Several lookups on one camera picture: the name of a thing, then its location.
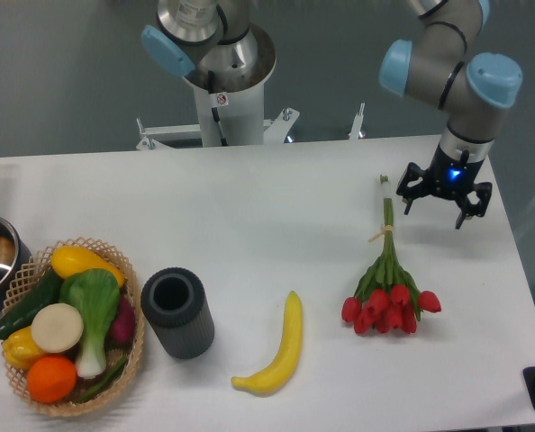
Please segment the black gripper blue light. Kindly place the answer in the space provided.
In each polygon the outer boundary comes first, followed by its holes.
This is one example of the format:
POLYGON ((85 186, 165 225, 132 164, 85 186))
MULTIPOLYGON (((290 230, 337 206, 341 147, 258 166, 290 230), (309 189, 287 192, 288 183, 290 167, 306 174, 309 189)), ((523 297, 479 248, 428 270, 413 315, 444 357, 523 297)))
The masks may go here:
POLYGON ((415 200, 433 195, 457 204, 460 214, 455 223, 456 230, 466 219, 484 217, 493 185, 490 182, 475 184, 483 161, 467 160, 466 150, 462 150, 459 157, 450 157, 438 146, 427 170, 410 162, 396 188, 396 194, 405 203, 404 215, 409 214, 415 200))

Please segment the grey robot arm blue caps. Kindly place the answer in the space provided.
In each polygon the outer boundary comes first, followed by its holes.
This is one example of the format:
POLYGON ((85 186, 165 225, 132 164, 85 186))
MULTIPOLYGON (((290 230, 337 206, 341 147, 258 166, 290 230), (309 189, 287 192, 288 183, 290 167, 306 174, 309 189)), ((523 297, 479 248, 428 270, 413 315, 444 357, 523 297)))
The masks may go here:
MULTIPOLYGON (((413 1, 424 31, 397 40, 378 80, 386 90, 448 115, 430 165, 410 164, 397 186, 406 204, 432 195, 454 202, 459 218, 481 217, 493 187, 476 176, 519 93, 522 72, 511 58, 466 59, 484 29, 486 1, 413 1)), ((264 85, 276 64, 274 43, 249 19, 246 1, 162 1, 157 22, 141 34, 144 49, 191 86, 206 147, 274 144, 286 139, 298 112, 264 117, 264 85)))

